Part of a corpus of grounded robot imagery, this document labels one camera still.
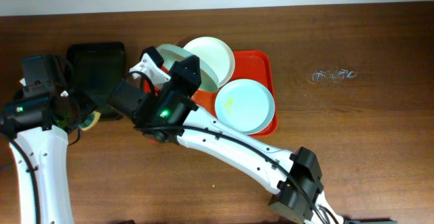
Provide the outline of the pale green round plate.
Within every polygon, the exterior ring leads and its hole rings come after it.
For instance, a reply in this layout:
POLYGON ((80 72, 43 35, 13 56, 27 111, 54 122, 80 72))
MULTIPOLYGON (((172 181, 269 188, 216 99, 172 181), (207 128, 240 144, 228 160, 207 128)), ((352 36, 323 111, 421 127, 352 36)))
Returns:
POLYGON ((199 90, 205 92, 218 91, 219 81, 217 74, 203 59, 198 57, 198 55, 173 44, 161 44, 157 47, 157 51, 164 60, 164 68, 168 71, 175 65, 175 62, 188 60, 191 65, 188 65, 187 67, 193 68, 194 74, 200 75, 201 84, 199 90))

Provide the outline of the white round plate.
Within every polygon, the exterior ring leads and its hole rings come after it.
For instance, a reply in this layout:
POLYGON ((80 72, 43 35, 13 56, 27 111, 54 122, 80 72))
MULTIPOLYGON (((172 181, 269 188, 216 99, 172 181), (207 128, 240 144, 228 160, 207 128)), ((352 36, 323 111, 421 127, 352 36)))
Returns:
POLYGON ((233 76, 235 55, 224 41, 215 37, 198 37, 189 41, 184 49, 200 57, 213 70, 219 88, 233 76))

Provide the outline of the green and yellow sponge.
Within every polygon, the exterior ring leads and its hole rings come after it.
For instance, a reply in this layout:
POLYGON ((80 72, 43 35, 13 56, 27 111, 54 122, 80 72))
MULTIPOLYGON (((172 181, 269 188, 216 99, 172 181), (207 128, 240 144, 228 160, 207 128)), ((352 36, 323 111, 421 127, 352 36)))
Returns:
POLYGON ((101 113, 98 111, 93 111, 88 117, 80 124, 80 128, 83 131, 89 130, 98 123, 101 113))

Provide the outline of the light blue round plate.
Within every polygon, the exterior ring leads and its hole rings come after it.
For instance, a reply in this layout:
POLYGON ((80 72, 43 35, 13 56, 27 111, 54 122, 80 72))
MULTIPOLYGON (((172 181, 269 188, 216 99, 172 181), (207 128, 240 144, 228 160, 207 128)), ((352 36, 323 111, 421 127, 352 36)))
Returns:
POLYGON ((275 101, 269 89, 253 79, 236 79, 223 86, 214 101, 220 122, 244 134, 256 134, 271 124, 275 101))

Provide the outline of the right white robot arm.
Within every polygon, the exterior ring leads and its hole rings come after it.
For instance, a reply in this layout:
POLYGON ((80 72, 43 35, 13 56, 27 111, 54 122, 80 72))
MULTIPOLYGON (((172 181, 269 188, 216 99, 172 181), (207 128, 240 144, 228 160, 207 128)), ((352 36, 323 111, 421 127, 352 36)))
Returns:
POLYGON ((350 223, 328 204, 317 156, 272 147, 220 122, 191 98, 201 85, 199 57, 190 55, 162 71, 163 56, 151 46, 107 103, 129 117, 137 131, 160 143, 176 143, 212 155, 246 173, 273 197, 269 207, 294 223, 350 223))

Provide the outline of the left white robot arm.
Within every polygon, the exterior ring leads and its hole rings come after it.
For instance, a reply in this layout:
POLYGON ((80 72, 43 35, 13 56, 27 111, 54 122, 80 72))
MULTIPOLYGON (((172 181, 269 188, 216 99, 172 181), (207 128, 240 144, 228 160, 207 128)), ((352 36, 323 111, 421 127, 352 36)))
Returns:
POLYGON ((21 61, 22 87, 1 111, 14 156, 22 223, 73 223, 66 173, 68 136, 96 106, 73 87, 72 64, 44 54, 21 61))

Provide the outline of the black rectangular plastic bin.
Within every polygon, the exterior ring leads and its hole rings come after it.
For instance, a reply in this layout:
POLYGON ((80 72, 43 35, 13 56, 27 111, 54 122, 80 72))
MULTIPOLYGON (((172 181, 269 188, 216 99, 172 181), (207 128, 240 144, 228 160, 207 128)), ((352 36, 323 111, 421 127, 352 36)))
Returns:
POLYGON ((122 118, 106 103, 109 95, 125 78, 126 52, 121 42, 81 43, 71 45, 66 58, 74 69, 74 86, 92 102, 101 121, 122 118))

